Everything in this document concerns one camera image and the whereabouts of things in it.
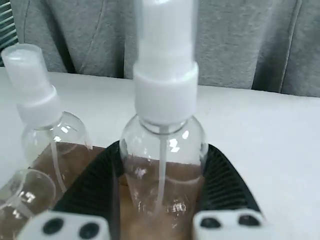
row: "transparent bottle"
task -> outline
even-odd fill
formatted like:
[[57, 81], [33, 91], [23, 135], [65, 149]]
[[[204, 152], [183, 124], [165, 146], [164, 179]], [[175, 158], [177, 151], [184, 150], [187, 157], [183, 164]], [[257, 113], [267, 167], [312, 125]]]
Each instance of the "transparent bottle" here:
[[69, 112], [52, 125], [22, 133], [22, 148], [31, 168], [52, 178], [56, 200], [91, 162], [92, 145], [82, 121]]
[[54, 182], [46, 174], [19, 170], [0, 188], [0, 239], [16, 239], [27, 221], [50, 209], [56, 198]]
[[196, 0], [134, 0], [134, 116], [120, 153], [139, 220], [128, 239], [188, 239], [208, 144], [193, 116]]
[[31, 168], [52, 178], [58, 200], [92, 160], [86, 128], [79, 118], [63, 112], [41, 48], [16, 44], [1, 56], [26, 125], [22, 134], [25, 156]]
[[120, 153], [133, 205], [145, 220], [156, 218], [143, 230], [147, 237], [186, 239], [207, 152], [205, 133], [195, 117], [157, 126], [136, 115], [126, 125]]

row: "white spray nozzle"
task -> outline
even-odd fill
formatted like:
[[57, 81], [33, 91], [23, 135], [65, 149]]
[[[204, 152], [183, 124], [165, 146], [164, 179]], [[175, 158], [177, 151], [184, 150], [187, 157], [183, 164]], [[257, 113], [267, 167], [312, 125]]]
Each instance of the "white spray nozzle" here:
[[197, 6], [198, 0], [135, 0], [135, 109], [146, 122], [176, 124], [196, 112]]
[[147, 65], [150, 76], [165, 81], [192, 68], [194, 5], [194, 0], [142, 0], [137, 4], [138, 62]]
[[62, 116], [56, 89], [50, 84], [41, 48], [16, 44], [2, 51], [1, 57], [18, 96], [21, 119], [33, 128], [49, 126]]

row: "bottle shoulder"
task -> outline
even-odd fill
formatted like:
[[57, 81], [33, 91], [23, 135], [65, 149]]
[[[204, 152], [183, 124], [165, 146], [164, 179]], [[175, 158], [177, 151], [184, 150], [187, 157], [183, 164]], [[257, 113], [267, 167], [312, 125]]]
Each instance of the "bottle shoulder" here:
[[121, 157], [159, 160], [163, 144], [168, 162], [199, 165], [208, 152], [205, 132], [195, 117], [188, 119], [170, 134], [156, 134], [147, 129], [138, 116], [134, 116], [124, 128], [120, 139]]
[[86, 129], [82, 121], [72, 113], [64, 112], [59, 122], [56, 122], [51, 126], [38, 129], [26, 126], [22, 132], [22, 137], [37, 138], [42, 135], [47, 135], [48, 131], [53, 131], [55, 136], [62, 136], [64, 138], [67, 135], [80, 137], [86, 134]]
[[[147, 129], [142, 123], [138, 115], [135, 115], [125, 126], [122, 138], [159, 138], [161, 134], [156, 134]], [[175, 131], [163, 135], [163, 137], [173, 138], [181, 137], [185, 141], [191, 141], [192, 139], [199, 139], [200, 141], [206, 141], [204, 129], [196, 117], [192, 116], [184, 124], [181, 124]]]

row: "white table surface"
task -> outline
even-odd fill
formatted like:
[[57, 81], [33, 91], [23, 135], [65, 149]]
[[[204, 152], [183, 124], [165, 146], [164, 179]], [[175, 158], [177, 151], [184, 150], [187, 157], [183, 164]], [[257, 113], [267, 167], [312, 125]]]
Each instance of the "white table surface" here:
[[[134, 115], [131, 80], [50, 73], [65, 110], [92, 143], [118, 140]], [[200, 86], [197, 118], [208, 142], [232, 162], [269, 222], [286, 240], [320, 239], [320, 98]], [[19, 119], [0, 68], [0, 184], [26, 167]]]

